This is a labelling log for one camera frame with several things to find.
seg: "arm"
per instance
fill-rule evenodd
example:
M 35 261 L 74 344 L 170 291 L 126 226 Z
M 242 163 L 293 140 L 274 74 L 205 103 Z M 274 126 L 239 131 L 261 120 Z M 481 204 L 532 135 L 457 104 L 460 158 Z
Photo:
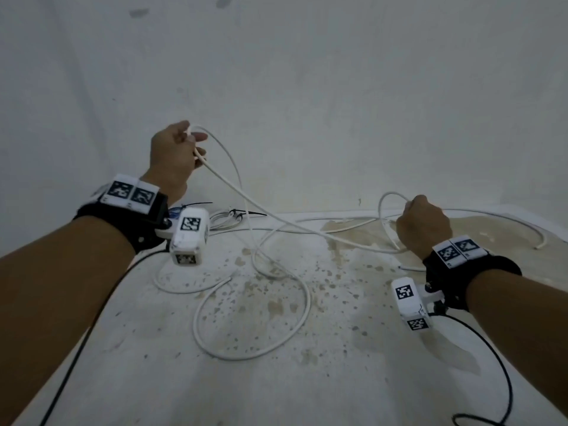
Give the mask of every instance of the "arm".
M 421 260 L 452 237 L 448 217 L 425 196 L 409 201 L 396 231 Z M 515 368 L 568 416 L 568 293 L 502 270 L 467 286 L 467 306 Z
M 170 204 L 201 165 L 193 139 L 207 136 L 188 138 L 188 126 L 179 122 L 152 138 L 141 178 Z M 133 257 L 116 228 L 85 216 L 0 258 L 0 425 L 11 424 L 61 364 Z

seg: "person's left hand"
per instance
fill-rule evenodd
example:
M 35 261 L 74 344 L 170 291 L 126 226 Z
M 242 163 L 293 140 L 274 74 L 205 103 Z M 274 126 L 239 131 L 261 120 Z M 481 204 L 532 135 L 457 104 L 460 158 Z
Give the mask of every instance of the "person's left hand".
M 205 133 L 188 135 L 189 121 L 180 121 L 168 125 L 152 137 L 150 149 L 150 168 L 140 178 L 145 182 L 160 187 L 160 192 L 167 195 L 168 205 L 180 200 L 188 189 L 186 182 L 194 169 L 203 165 L 195 157 L 195 143 L 207 138 Z M 197 148 L 204 155 L 203 148 Z

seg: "wrist strap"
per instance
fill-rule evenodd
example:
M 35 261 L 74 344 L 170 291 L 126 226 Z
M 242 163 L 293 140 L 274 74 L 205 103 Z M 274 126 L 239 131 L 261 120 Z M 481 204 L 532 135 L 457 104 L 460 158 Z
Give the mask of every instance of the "wrist strap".
M 522 275 L 513 260 L 491 255 L 467 235 L 444 241 L 432 249 L 422 262 L 426 266 L 426 281 L 433 291 L 444 292 L 445 304 L 450 308 L 468 311 L 467 286 L 485 270 L 500 269 Z
M 160 245 L 156 229 L 167 226 L 167 196 L 155 185 L 125 175 L 97 190 L 75 215 L 108 222 L 130 242 L 136 254 Z

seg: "hand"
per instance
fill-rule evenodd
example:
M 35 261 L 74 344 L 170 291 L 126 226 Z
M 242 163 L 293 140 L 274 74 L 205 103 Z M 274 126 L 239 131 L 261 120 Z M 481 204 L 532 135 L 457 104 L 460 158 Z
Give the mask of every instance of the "hand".
M 406 203 L 404 213 L 396 221 L 396 234 L 421 260 L 430 255 L 434 245 L 452 237 L 450 219 L 422 195 Z
M 188 135 L 189 121 L 180 121 L 167 126 L 152 137 L 150 149 L 150 168 L 140 178 L 145 182 L 160 187 L 160 192 L 167 195 L 171 205 L 180 200 L 188 189 L 186 182 L 194 169 L 203 165 L 193 151 L 196 142 L 207 138 L 205 133 Z M 197 148 L 204 155 L 203 148 Z

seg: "forearm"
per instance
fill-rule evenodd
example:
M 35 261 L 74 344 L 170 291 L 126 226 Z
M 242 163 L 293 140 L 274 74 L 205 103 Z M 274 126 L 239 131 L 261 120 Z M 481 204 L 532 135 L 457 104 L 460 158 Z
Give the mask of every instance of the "forearm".
M 529 382 L 568 416 L 568 293 L 501 270 L 479 274 L 467 305 Z
M 61 364 L 133 257 L 117 229 L 88 216 L 0 259 L 0 425 Z

